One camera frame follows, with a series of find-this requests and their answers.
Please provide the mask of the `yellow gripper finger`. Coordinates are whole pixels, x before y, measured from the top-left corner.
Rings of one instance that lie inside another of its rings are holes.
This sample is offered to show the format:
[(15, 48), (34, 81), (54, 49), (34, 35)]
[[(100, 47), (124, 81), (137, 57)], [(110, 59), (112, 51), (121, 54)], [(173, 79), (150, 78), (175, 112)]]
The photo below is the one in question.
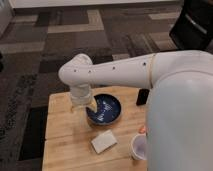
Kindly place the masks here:
[(88, 108), (90, 110), (92, 110), (94, 113), (97, 112), (97, 103), (95, 101), (92, 101), (89, 105), (88, 105)]
[(71, 105), (70, 105), (70, 111), (73, 112), (73, 111), (75, 110), (74, 108), (75, 108), (74, 105), (71, 104)]

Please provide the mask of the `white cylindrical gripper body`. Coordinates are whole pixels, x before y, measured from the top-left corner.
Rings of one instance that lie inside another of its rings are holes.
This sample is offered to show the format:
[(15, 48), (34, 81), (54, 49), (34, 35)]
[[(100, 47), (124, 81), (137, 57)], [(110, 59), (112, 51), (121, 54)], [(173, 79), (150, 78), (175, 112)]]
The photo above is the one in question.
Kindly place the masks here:
[(89, 84), (83, 84), (71, 87), (70, 97), (75, 106), (89, 104), (92, 101), (91, 86)]

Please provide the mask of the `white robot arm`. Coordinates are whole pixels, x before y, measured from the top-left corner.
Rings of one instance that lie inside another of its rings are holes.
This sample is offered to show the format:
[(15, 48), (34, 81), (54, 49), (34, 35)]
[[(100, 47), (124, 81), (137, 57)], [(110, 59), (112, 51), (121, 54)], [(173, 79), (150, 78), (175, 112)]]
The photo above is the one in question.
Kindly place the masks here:
[(213, 171), (213, 54), (170, 51), (101, 64), (78, 54), (58, 75), (79, 101), (91, 84), (148, 89), (148, 171)]

